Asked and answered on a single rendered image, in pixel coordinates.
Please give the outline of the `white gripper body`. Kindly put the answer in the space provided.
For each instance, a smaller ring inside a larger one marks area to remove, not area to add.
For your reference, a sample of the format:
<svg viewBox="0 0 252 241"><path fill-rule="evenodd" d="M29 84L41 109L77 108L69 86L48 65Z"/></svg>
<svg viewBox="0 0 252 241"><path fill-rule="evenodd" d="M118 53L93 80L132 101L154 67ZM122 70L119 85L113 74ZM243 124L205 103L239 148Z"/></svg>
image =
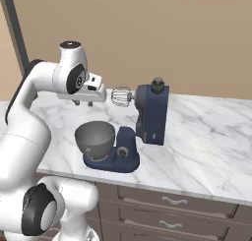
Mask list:
<svg viewBox="0 0 252 241"><path fill-rule="evenodd" d="M92 101L92 102L105 102L106 89L105 85L101 85L98 90L88 90L88 86L84 85L79 91L74 94L61 94L58 93L59 99L69 99L78 101Z"/></svg>

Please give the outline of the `grey mixer bowl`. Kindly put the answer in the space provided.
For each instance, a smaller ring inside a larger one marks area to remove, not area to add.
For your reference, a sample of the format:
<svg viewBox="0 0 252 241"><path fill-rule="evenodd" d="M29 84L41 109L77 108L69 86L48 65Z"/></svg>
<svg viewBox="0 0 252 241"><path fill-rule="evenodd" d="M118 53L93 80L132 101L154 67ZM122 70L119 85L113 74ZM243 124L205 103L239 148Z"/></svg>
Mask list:
<svg viewBox="0 0 252 241"><path fill-rule="evenodd" d="M114 127L105 121L87 122L75 131L76 144L92 161L104 160L115 141Z"/></svg>

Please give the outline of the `navy stand mixer base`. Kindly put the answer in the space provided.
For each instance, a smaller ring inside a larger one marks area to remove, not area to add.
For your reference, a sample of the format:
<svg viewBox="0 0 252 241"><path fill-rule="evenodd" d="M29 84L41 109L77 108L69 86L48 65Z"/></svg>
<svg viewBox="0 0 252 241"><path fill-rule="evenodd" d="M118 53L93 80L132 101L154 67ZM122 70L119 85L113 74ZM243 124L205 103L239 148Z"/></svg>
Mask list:
<svg viewBox="0 0 252 241"><path fill-rule="evenodd" d="M106 159L102 161L92 161L83 154L84 164L92 169L131 173L140 165L140 156L137 152L135 132L130 127L120 127L116 135L116 146Z"/></svg>

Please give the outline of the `brown drawer front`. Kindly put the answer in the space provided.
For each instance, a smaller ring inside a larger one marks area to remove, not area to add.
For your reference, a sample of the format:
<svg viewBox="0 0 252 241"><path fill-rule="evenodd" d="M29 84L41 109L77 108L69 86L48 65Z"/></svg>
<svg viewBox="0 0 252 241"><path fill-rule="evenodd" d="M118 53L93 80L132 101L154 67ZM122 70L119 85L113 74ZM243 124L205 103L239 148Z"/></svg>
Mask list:
<svg viewBox="0 0 252 241"><path fill-rule="evenodd" d="M145 189L137 189L120 186L118 196L124 202L141 202L143 204L157 205L159 207L179 209L181 211L194 211L196 213L214 215L216 217L233 218L236 214L238 204L224 203L207 199L199 199L183 195L175 195ZM172 205L168 201L163 201L161 197L166 196L172 200L188 201L188 204Z"/></svg>
<svg viewBox="0 0 252 241"><path fill-rule="evenodd" d="M228 227L224 224L150 208L120 206L118 214L119 220L123 223L212 241L223 241L228 232Z"/></svg>

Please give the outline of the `dark grey wall post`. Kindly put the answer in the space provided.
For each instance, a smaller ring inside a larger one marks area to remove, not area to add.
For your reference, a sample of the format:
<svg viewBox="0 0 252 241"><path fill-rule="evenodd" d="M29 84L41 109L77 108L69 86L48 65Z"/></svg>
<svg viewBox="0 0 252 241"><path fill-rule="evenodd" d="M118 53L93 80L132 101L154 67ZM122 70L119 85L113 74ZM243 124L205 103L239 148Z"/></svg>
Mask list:
<svg viewBox="0 0 252 241"><path fill-rule="evenodd" d="M3 7L8 30L21 69L21 74L23 75L25 73L26 66L29 64L29 57L24 43L14 0L0 0L0 3Z"/></svg>

